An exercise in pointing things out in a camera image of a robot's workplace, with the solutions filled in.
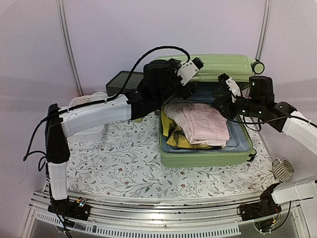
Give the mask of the green hard-shell suitcase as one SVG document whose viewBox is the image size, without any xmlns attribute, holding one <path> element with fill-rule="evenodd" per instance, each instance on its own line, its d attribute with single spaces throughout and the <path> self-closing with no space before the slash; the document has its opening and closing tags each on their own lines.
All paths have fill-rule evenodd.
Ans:
<svg viewBox="0 0 317 238">
<path fill-rule="evenodd" d="M 193 77 L 198 90 L 187 100 L 174 99 L 163 107 L 160 119 L 161 163 L 168 168 L 237 165 L 251 162 L 257 152 L 245 120 L 227 120 L 215 108 L 230 96 L 218 76 L 227 73 L 240 89 L 248 79 L 263 72 L 264 65 L 245 55 L 205 54 L 204 67 Z"/>
</svg>

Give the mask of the drawer cabinet with dark top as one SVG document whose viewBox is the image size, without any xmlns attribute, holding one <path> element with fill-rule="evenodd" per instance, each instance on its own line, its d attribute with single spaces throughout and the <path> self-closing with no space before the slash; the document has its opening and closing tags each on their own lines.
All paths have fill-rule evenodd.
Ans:
<svg viewBox="0 0 317 238">
<path fill-rule="evenodd" d="M 106 93 L 109 97 L 114 96 L 115 94 L 119 92 L 124 82 L 126 81 L 129 73 L 130 73 L 129 71 L 121 71 L 106 84 Z M 125 89 L 123 90 L 123 93 L 126 93 L 132 89 L 136 89 L 142 79 L 143 79 L 142 72 L 132 73 L 132 76 L 129 79 L 129 82 L 127 83 Z"/>
</svg>

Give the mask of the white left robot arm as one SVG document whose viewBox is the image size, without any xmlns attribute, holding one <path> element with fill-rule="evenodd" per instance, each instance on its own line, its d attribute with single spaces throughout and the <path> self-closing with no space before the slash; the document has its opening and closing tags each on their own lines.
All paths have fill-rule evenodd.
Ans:
<svg viewBox="0 0 317 238">
<path fill-rule="evenodd" d="M 191 80 L 203 66 L 200 58 L 185 62 L 157 59 L 144 66 L 139 82 L 131 88 L 123 84 L 113 96 L 98 92 L 74 99 L 64 108 L 50 105 L 42 120 L 46 125 L 43 155 L 50 195 L 48 211 L 59 218 L 87 221 L 91 206 L 86 199 L 70 201 L 68 195 L 70 147 L 92 148 L 101 141 L 106 124 L 143 118 L 159 110 L 175 95 L 188 98 L 196 90 Z"/>
</svg>

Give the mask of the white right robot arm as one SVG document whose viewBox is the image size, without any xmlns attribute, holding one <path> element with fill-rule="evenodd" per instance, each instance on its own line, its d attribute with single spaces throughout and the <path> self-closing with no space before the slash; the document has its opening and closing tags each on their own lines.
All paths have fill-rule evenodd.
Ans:
<svg viewBox="0 0 317 238">
<path fill-rule="evenodd" d="M 272 79 L 267 76 L 249 78 L 250 96 L 241 95 L 241 90 L 233 78 L 227 74 L 218 77 L 227 89 L 224 96 L 217 97 L 214 106 L 228 121 L 240 123 L 236 118 L 246 116 L 257 118 L 258 125 L 268 124 L 276 131 L 284 133 L 313 154 L 317 153 L 317 126 L 287 102 L 275 102 Z M 243 221 L 255 220 L 270 215 L 279 215 L 280 205 L 306 200 L 317 195 L 317 178 L 310 176 L 290 182 L 294 168 L 287 160 L 276 159 L 272 169 L 277 183 L 270 185 L 261 195 L 260 201 L 241 204 L 238 213 Z"/>
</svg>

